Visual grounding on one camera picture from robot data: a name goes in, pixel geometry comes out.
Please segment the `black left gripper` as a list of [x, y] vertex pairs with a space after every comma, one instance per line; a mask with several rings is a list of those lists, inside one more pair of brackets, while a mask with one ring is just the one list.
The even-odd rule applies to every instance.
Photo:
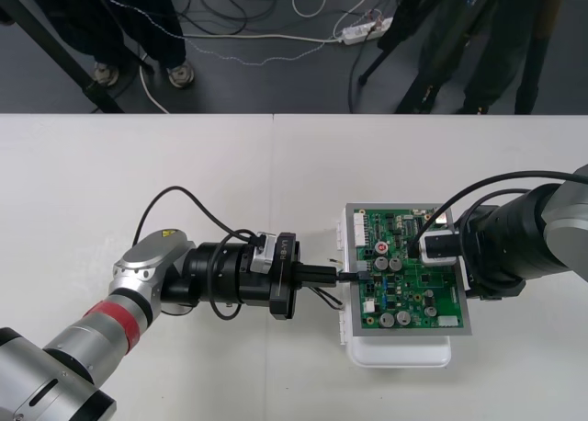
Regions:
[[[291, 320], [295, 311], [297, 287], [294, 265], [300, 261], [300, 243], [294, 233], [281, 233], [277, 237], [276, 251], [270, 268], [270, 292], [268, 307], [277, 320]], [[335, 267], [298, 265], [301, 287], [334, 288], [337, 284]]]

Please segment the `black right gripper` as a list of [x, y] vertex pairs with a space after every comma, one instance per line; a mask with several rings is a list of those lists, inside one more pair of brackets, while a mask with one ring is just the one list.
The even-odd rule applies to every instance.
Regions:
[[503, 298], [517, 297], [525, 287], [523, 279], [497, 282], [470, 277], [468, 284], [469, 289], [466, 291], [466, 297], [481, 301], [499, 301]]

